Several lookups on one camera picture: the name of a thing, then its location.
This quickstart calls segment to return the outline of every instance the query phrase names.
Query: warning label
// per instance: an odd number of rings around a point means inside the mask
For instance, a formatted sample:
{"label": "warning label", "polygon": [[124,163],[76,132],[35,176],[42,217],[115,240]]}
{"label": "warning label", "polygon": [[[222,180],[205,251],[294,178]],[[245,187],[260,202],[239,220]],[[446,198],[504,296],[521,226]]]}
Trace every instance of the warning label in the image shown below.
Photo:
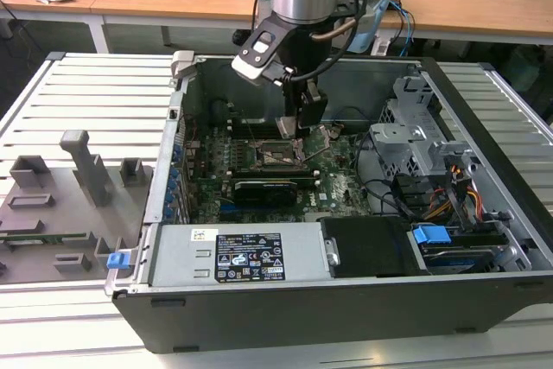
{"label": "warning label", "polygon": [[219,283],[285,279],[280,233],[217,235],[215,261]]}

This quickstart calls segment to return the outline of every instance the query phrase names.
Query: blue cable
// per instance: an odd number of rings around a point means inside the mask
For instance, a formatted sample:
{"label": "blue cable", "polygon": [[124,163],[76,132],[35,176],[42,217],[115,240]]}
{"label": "blue cable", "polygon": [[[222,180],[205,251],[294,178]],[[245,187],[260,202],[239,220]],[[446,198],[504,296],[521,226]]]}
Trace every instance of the blue cable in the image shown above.
{"label": "blue cable", "polygon": [[409,21],[409,15],[407,15],[405,10],[403,10],[401,8],[401,6],[399,6],[397,3],[395,3],[391,0],[390,0],[390,3],[394,8],[399,10],[399,13],[401,13],[404,16],[405,20],[407,21],[407,38],[405,39],[405,46],[401,50],[401,53],[399,54],[399,56],[404,56],[404,54],[407,52],[407,47],[409,46],[409,39],[411,39],[411,40],[413,39],[413,34],[411,33],[411,25],[410,25],[410,21]]}

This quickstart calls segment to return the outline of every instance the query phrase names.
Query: motherboard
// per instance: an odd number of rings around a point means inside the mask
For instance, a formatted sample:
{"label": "motherboard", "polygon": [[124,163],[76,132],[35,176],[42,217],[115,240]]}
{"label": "motherboard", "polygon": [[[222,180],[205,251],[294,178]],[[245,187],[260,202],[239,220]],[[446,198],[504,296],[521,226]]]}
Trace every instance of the motherboard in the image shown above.
{"label": "motherboard", "polygon": [[331,124],[290,140],[255,125],[243,134],[196,128],[185,161],[191,222],[315,222],[370,214],[355,172],[358,138]]}

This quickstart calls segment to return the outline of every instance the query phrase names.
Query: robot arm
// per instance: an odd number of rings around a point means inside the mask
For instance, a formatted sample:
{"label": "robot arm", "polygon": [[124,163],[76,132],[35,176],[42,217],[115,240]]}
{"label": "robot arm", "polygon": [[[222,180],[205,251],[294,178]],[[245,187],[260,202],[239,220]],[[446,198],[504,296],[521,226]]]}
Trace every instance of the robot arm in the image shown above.
{"label": "robot arm", "polygon": [[[359,3],[271,0],[270,16],[261,21],[233,60],[232,68],[250,82],[265,78],[283,88],[286,110],[277,120],[283,137],[295,137],[321,121],[327,98],[317,89],[317,76],[349,48],[367,0]],[[338,21],[344,23],[335,29]],[[332,39],[349,29],[348,41],[327,60]]]}

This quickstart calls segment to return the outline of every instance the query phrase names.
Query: blue drive latch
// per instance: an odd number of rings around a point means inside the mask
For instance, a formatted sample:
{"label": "blue drive latch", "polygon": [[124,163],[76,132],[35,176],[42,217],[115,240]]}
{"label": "blue drive latch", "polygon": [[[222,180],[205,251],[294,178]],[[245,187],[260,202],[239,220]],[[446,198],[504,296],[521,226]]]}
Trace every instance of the blue drive latch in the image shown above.
{"label": "blue drive latch", "polygon": [[128,270],[130,268],[130,252],[112,252],[107,258],[108,270]]}
{"label": "blue drive latch", "polygon": [[451,237],[445,226],[420,225],[413,230],[413,236],[418,244],[449,244]]}

